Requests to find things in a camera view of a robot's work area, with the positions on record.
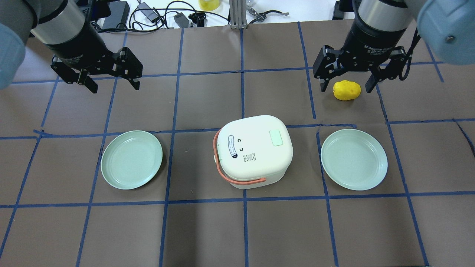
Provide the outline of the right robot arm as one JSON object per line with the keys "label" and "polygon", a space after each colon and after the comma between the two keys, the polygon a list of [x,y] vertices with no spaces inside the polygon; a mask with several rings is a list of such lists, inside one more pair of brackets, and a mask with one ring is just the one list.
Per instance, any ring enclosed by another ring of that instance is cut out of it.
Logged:
{"label": "right robot arm", "polygon": [[347,72],[370,72],[368,93],[386,79],[405,80],[420,40],[445,63],[475,61],[473,0],[342,0],[340,9],[355,18],[343,46],[323,46],[312,66],[322,92]]}

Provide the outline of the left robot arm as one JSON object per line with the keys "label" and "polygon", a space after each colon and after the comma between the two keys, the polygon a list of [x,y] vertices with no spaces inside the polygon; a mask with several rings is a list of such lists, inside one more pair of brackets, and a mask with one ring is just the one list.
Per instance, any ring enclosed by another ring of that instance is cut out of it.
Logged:
{"label": "left robot arm", "polygon": [[97,93],[93,75],[109,75],[140,88],[143,65],[128,47],[110,51],[74,0],[1,1],[1,89],[13,82],[34,36],[53,52],[50,67],[66,83]]}

